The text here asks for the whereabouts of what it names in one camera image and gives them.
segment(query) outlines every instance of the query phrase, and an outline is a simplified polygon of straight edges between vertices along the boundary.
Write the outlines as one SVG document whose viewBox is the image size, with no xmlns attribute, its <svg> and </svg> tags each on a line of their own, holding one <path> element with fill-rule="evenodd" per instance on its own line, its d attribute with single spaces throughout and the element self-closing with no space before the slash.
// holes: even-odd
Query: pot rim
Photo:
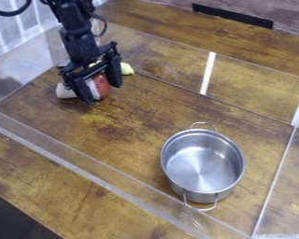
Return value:
<svg viewBox="0 0 299 239">
<path fill-rule="evenodd" d="M 185 189 L 179 183 L 175 182 L 175 180 L 171 179 L 171 177 L 169 176 L 167 172 L 166 172 L 166 168 L 163 166 L 163 154 L 165 154 L 165 150 L 166 148 L 169 147 L 169 145 L 171 144 L 171 141 L 177 138 L 179 138 L 182 135 L 186 135 L 186 134 L 191 134 L 191 133 L 209 133 L 209 134 L 214 134 L 217 135 L 218 137 L 221 137 L 233 147 L 234 149 L 237 150 L 238 152 L 238 155 L 241 156 L 240 157 L 240 160 L 242 161 L 242 170 L 241 170 L 241 174 L 240 174 L 240 177 L 237 178 L 236 182 L 225 189 L 222 190 L 214 190 L 214 191 L 199 191 L 199 190 L 187 190 Z M 175 185 L 178 187 L 181 187 L 185 192 L 190 192 L 190 193 L 199 193 L 199 194 L 218 194 L 224 191 L 228 191 L 230 190 L 236 184 L 240 182 L 240 180 L 242 179 L 244 175 L 245 175 L 245 170 L 246 170 L 246 160 L 245 160 L 245 156 L 244 156 L 244 153 L 242 153 L 242 150 L 241 148 L 238 147 L 238 145 L 236 144 L 234 140 L 232 140 L 228 136 L 225 136 L 225 134 L 220 133 L 220 132 L 216 132 L 216 131 L 212 131 L 212 130 L 206 130 L 206 129 L 190 129 L 190 130 L 186 130 L 186 131 L 181 131 L 178 132 L 177 134 L 174 134 L 166 141 L 165 145 L 163 145 L 163 148 L 162 148 L 162 151 L 161 151 L 161 167 L 163 169 L 163 172 L 166 174 L 166 176 L 169 177 L 170 181 L 173 181 L 175 183 Z"/>
</svg>

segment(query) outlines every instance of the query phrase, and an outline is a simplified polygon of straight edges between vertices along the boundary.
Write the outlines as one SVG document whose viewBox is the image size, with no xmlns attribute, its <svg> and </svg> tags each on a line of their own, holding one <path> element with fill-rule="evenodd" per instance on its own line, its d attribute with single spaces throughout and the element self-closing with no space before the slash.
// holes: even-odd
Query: stainless steel pot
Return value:
<svg viewBox="0 0 299 239">
<path fill-rule="evenodd" d="M 208 124 L 214 131 L 194 129 Z M 191 129 L 175 134 L 166 142 L 161 153 L 161 164 L 170 179 L 174 192 L 195 203 L 217 202 L 232 192 L 245 172 L 245 158 L 232 139 L 217 132 L 208 122 L 197 122 Z"/>
</svg>

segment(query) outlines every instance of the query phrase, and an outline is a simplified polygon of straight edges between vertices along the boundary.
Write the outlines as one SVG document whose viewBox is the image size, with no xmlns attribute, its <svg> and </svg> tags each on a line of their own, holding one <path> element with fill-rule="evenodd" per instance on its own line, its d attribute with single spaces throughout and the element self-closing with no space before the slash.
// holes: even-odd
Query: pot handle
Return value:
<svg viewBox="0 0 299 239">
<path fill-rule="evenodd" d="M 208 124 L 208 125 L 210 125 L 212 127 L 214 127 L 214 128 L 216 128 L 216 132 L 218 132 L 217 127 L 216 127 L 212 123 L 209 123 L 209 122 L 197 122 L 197 123 L 194 123 L 193 126 L 191 126 L 191 130 L 194 129 L 194 127 L 195 127 L 197 124 Z"/>
<path fill-rule="evenodd" d="M 185 192 L 183 192 L 183 202 L 185 202 L 185 205 L 187 205 L 189 207 L 197 209 L 199 212 L 212 211 L 212 210 L 214 210 L 216 207 L 217 207 L 217 203 L 218 203 L 218 193 L 216 194 L 216 203 L 214 203 L 214 206 L 212 206 L 212 207 L 198 208 L 198 207 L 195 207 L 195 206 L 190 206 L 190 205 L 187 204 L 187 198 L 186 198 L 186 193 L 185 193 Z"/>
</svg>

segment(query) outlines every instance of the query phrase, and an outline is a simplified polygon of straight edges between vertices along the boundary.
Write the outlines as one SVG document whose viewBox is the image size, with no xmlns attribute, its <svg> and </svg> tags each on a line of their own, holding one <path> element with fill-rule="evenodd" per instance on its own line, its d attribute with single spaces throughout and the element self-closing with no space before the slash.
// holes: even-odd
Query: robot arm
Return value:
<svg viewBox="0 0 299 239">
<path fill-rule="evenodd" d="M 122 56 L 118 52 L 118 43 L 98 47 L 95 36 L 106 32 L 106 20 L 94 14 L 92 0 L 40 0 L 48 5 L 59 22 L 63 25 L 60 36 L 70 56 L 70 64 L 60 70 L 66 86 L 75 91 L 82 101 L 94 104 L 94 96 L 86 81 L 105 71 L 110 84 L 122 86 Z M 0 11 L 2 16 L 15 16 L 30 6 L 31 0 L 23 7 L 12 12 Z M 91 18 L 105 22 L 105 29 L 99 35 L 94 35 Z"/>
</svg>

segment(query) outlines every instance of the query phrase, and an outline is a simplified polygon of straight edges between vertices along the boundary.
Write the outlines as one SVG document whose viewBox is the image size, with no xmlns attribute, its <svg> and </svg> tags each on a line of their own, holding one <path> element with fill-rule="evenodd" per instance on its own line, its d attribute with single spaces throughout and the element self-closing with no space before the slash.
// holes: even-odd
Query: table surface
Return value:
<svg viewBox="0 0 299 239">
<path fill-rule="evenodd" d="M 151 12 L 161 11 L 165 11 L 166 14 L 151 14 Z M 249 37 L 250 35 L 266 35 L 268 39 L 270 38 L 274 42 L 274 38 L 278 37 L 276 35 L 280 35 L 280 44 L 282 45 L 289 41 L 299 43 L 299 38 L 241 23 L 197 15 L 167 6 L 146 4 L 138 1 L 110 1 L 101 8 L 101 12 L 117 24 L 153 34 L 149 36 L 146 33 L 111 24 L 109 37 L 119 38 L 125 59 L 135 66 L 138 74 L 125 78 L 122 89 L 113 89 L 109 98 L 97 105 L 86 105 L 78 100 L 59 100 L 56 98 L 55 86 L 60 78 L 58 77 L 58 69 L 52 68 L 0 103 L 0 112 L 174 197 L 175 194 L 170 189 L 167 178 L 159 168 L 162 145 L 173 134 L 189 129 L 193 122 L 212 122 L 244 150 L 248 169 L 232 196 L 220 203 L 218 209 L 210 215 L 245 233 L 252 234 L 290 140 L 293 127 L 288 122 L 292 120 L 298 104 L 299 77 L 288 76 L 270 69 L 217 56 L 210 88 L 206 95 L 202 95 L 199 91 L 203 70 L 199 72 L 198 69 L 201 65 L 201 68 L 205 69 L 203 66 L 210 55 L 210 52 L 205 51 L 202 47 L 203 44 L 208 46 L 210 41 L 210 49 L 216 52 L 230 53 L 229 55 L 232 56 L 234 56 L 234 52 L 238 52 L 240 56 L 250 57 L 250 59 L 244 60 L 252 60 L 256 63 L 264 60 L 262 64 L 273 68 L 276 68 L 280 60 L 281 64 L 289 65 L 289 68 L 286 68 L 289 72 L 297 72 L 299 65 L 296 67 L 292 59 L 298 61 L 298 49 L 282 48 L 273 50 L 258 48 L 260 37 L 257 40 Z M 194 27 L 199 21 L 206 21 L 210 24 Z M 233 25 L 230 29 L 234 29 L 236 26 L 238 27 L 232 32 L 233 41 L 230 45 L 228 45 L 228 32 L 222 36 L 226 36 L 225 39 L 218 39 L 217 41 L 216 35 L 208 34 L 209 31 L 213 31 L 212 24 L 220 28 L 221 22 L 226 26 Z M 241 35 L 242 29 L 249 29 L 250 35 L 246 35 L 246 37 Z M 208 31 L 203 37 L 199 36 L 199 31 Z M 170 38 L 182 44 L 154 35 Z M 234 39 L 241 45 L 244 42 L 244 45 L 254 46 L 254 48 L 242 49 Z M 252 54 L 253 50 L 257 51 L 256 55 L 264 56 L 262 59 Z M 293 54 L 289 60 L 284 60 L 290 51 L 293 51 Z M 162 63 L 166 63 L 167 59 L 170 61 L 165 68 Z M 242 76 L 236 78 L 233 84 L 226 84 L 228 80 L 233 80 L 232 74 L 225 74 L 226 71 L 230 71 L 236 76 Z M 253 82 L 245 81 L 249 77 L 253 77 Z M 249 93 L 242 91 L 244 94 L 238 94 L 240 97 L 237 97 L 234 92 L 240 88 L 253 90 Z M 23 179 L 26 182 L 23 183 L 22 179 L 15 180 L 15 178 L 2 177 L 6 172 L 10 175 L 10 171 L 14 169 L 4 167 L 4 165 L 2 166 L 2 163 L 0 195 L 4 195 L 14 204 L 64 236 L 78 238 L 76 236 L 80 235 L 80 238 L 88 238 L 88 232 L 94 230 L 91 224 L 95 223 L 95 228 L 98 230 L 103 229 L 103 238 L 109 238 L 106 236 L 111 231 L 126 232 L 125 236 L 129 238 L 127 234 L 131 233 L 135 227 L 135 225 L 129 227 L 131 225 L 129 220 L 126 221 L 127 223 L 117 223 L 110 231 L 105 225 L 110 223 L 111 217 L 109 216 L 103 222 L 99 222 L 98 217 L 92 217 L 87 213 L 95 206 L 98 210 L 102 210 L 101 213 L 106 213 L 106 210 L 119 210 L 115 204 L 107 200 L 102 200 L 103 206 L 98 205 L 99 200 L 94 202 L 94 198 L 83 203 L 84 198 L 90 198 L 90 193 L 94 194 L 91 191 L 98 191 L 101 187 L 74 173 L 63 173 L 66 169 L 40 159 L 39 155 L 35 156 L 39 159 L 38 163 L 32 163 L 35 167 L 30 170 L 28 168 L 32 164 L 28 165 L 28 154 L 32 157 L 32 153 L 23 148 L 20 150 L 23 154 L 19 156 L 16 154 L 18 150 L 10 150 L 11 144 L 15 145 L 16 143 L 11 143 L 0 135 L 0 155 L 4 155 L 4 157 L 0 156 L 0 161 L 11 157 L 11 155 L 14 159 L 18 159 L 18 163 L 22 163 L 23 167 L 16 173 L 19 177 L 26 177 Z M 54 176 L 51 176 L 54 180 L 48 179 L 51 184 L 48 183 L 50 188 L 47 188 L 47 191 L 40 189 L 40 185 L 47 182 L 46 176 L 36 177 L 36 170 L 55 172 Z M 79 180 L 80 183 L 67 183 L 67 191 L 59 192 L 63 187 L 62 182 L 67 181 L 68 175 L 71 175 L 72 180 Z M 26 191 L 34 191 L 34 194 L 22 193 L 20 189 L 23 187 L 30 187 Z M 83 196 L 82 200 L 74 196 L 76 193 Z M 110 194 L 111 199 L 118 198 L 111 192 L 102 193 L 102 195 L 105 194 Z M 72 215 L 72 218 L 76 218 L 76 223 L 83 226 L 82 228 L 71 227 L 74 224 L 67 224 L 70 220 L 67 217 L 63 217 L 60 221 L 56 220 L 60 213 L 64 213 L 63 210 L 67 209 L 66 205 L 51 203 L 54 198 L 60 202 L 59 197 L 68 197 L 66 201 L 70 204 L 86 206 L 83 213 Z M 131 210 L 137 214 L 142 212 L 141 208 Z M 121 215 L 131 214 L 131 210 L 121 211 Z M 138 215 L 131 215 L 131 221 L 138 223 Z M 151 234 L 150 232 L 157 228 L 159 218 L 155 218 L 153 222 L 149 224 L 147 234 Z M 183 232 L 178 231 L 178 233 L 185 237 L 189 236 Z"/>
</svg>

